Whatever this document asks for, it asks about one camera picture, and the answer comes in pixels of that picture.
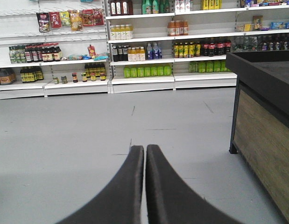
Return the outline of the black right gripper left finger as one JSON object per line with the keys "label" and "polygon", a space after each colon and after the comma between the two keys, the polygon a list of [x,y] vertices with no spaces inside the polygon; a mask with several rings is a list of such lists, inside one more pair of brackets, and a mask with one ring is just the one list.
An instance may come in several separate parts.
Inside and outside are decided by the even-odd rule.
{"label": "black right gripper left finger", "polygon": [[60,224],[140,224],[144,148],[132,146],[112,180]]}

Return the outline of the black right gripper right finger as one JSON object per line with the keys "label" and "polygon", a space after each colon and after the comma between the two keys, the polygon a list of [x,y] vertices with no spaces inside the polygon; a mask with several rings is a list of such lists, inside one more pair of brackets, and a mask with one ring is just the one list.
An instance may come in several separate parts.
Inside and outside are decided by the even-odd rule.
{"label": "black right gripper right finger", "polygon": [[150,224],[237,224],[193,191],[158,145],[147,146],[145,190]]}

